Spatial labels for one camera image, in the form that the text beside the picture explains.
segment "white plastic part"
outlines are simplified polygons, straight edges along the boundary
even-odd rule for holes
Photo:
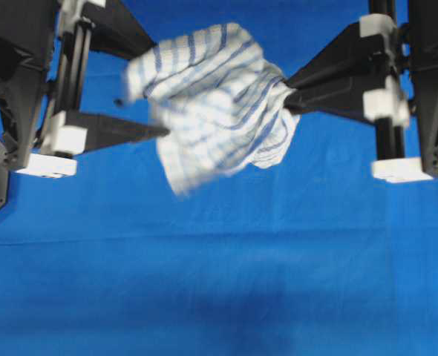
[[[76,23],[81,19],[85,3],[90,2],[96,6],[105,7],[107,0],[62,0],[57,36],[64,33],[73,33]]]
[[[374,13],[363,16],[359,20],[359,33],[362,38],[381,35],[384,37],[386,53],[393,59],[394,53],[390,50],[391,37],[397,31],[397,25],[390,16]]]
[[[63,152],[75,156],[84,152],[86,141],[87,129],[65,125],[65,111],[61,111],[51,119],[41,153]]]
[[[375,89],[363,94],[365,117],[371,122],[385,117],[392,118],[394,126],[409,126],[411,112],[409,111],[407,96],[400,88],[400,84],[392,76],[385,81],[385,89]]]
[[[373,177],[389,183],[407,183],[432,180],[433,177],[422,171],[420,157],[387,159],[373,163]]]
[[[77,161],[74,159],[31,154],[27,167],[16,173],[43,178],[62,178],[75,176],[76,172]]]

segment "towel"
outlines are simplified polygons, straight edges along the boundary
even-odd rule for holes
[[[280,163],[299,116],[281,70],[238,24],[159,43],[125,71],[128,100],[147,98],[151,120],[171,130],[157,152],[176,194],[249,163]]]

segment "black metal frame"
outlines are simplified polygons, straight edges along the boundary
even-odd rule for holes
[[[362,94],[383,88],[383,79],[409,70],[415,97],[410,112],[417,117],[422,169],[438,177],[438,0],[409,0],[409,23],[400,27],[393,51],[383,52],[378,38],[360,39],[358,24],[350,25],[307,66],[288,79],[297,91],[286,100],[294,113],[323,111],[371,124],[363,113]],[[369,0],[370,13],[396,18],[394,0]],[[405,57],[402,45],[411,47]],[[391,118],[372,123],[376,127],[377,159],[405,157],[403,127]]]
[[[4,189],[0,207],[6,203],[9,171],[27,167],[33,147],[42,146],[51,120],[62,111],[66,125],[88,129],[85,152],[169,133],[165,128],[79,112],[90,50],[129,60],[155,46],[121,0],[106,0],[104,8],[85,3],[75,31],[58,34],[62,50],[57,78],[46,82],[59,10],[57,0],[0,0],[0,113],[6,149],[0,162],[0,189]],[[36,132],[44,96],[49,104]]]

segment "blue backdrop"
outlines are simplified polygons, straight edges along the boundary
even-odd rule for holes
[[[366,0],[129,0],[155,40],[238,22],[288,76]],[[399,20],[405,2],[397,1]],[[125,62],[92,55],[83,109]],[[408,152],[419,153],[415,123]],[[438,181],[370,174],[371,128],[305,116],[284,162],[178,199],[153,142],[13,177],[0,213],[0,356],[438,355]]]

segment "robotic arm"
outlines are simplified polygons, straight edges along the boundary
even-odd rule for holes
[[[287,81],[295,113],[322,111],[376,128],[376,178],[438,178],[438,0],[409,0],[409,22],[397,27],[394,0],[370,0],[371,15],[348,26]],[[403,46],[409,45],[406,56]],[[407,100],[399,76],[411,74]],[[404,129],[417,117],[421,157],[405,158]]]
[[[321,111],[374,126],[376,178],[438,178],[438,0],[409,0],[409,22],[401,27],[393,0],[369,5],[369,16],[286,81],[296,91],[285,105],[293,113]],[[56,37],[62,43],[59,67],[47,82]],[[169,133],[79,110],[91,50],[130,60],[153,46],[120,0],[0,0],[0,209],[10,172],[71,176],[77,155]],[[414,84],[411,100],[400,85],[405,71]],[[48,106],[36,130],[44,97]],[[405,158],[411,116],[418,121],[421,157]]]
[[[47,82],[56,37],[62,43],[57,78]],[[76,155],[168,134],[164,128],[79,111],[91,50],[130,60],[153,46],[120,0],[0,0],[0,208],[7,201],[11,171],[71,176]],[[48,106],[37,131],[44,97]],[[39,154],[32,153],[34,148]]]

